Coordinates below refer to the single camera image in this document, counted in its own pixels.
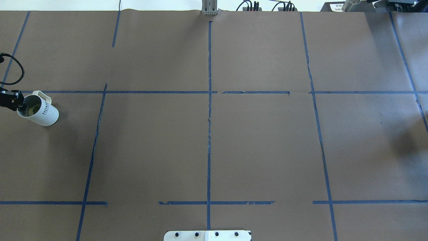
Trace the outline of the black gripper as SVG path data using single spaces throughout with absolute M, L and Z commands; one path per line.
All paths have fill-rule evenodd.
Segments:
M 26 112 L 27 109 L 27 105 L 20 100 L 20 90 L 1 90 L 0 106 L 18 112 Z

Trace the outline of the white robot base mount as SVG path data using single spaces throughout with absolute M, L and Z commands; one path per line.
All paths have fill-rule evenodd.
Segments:
M 247 230 L 168 231 L 164 241 L 252 241 Z

